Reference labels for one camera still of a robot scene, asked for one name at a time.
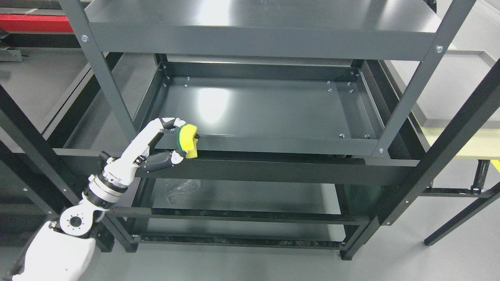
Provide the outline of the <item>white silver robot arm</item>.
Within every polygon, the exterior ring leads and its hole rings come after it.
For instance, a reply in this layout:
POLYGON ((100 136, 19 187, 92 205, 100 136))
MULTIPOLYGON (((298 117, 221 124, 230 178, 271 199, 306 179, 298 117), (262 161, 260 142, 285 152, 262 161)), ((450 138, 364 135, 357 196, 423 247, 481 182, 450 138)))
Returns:
POLYGON ((41 226, 25 253, 23 271, 11 280, 79 280, 95 251, 93 227, 120 200, 133 179, 108 172, 91 175, 80 202, 41 226))

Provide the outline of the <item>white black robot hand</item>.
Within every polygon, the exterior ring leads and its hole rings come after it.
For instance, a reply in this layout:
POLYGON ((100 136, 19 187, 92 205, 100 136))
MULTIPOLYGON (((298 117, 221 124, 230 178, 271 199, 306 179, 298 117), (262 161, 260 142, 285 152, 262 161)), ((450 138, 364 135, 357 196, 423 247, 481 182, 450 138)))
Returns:
POLYGON ((104 167, 99 175, 100 180, 107 185, 126 189, 132 183, 138 169, 149 173, 180 164, 186 158, 184 153, 178 149, 177 132, 186 123, 182 119, 173 117, 157 118, 150 121, 132 140, 121 157, 104 167), (171 130, 176 133, 175 149, 152 154, 152 150, 164 134, 171 130))

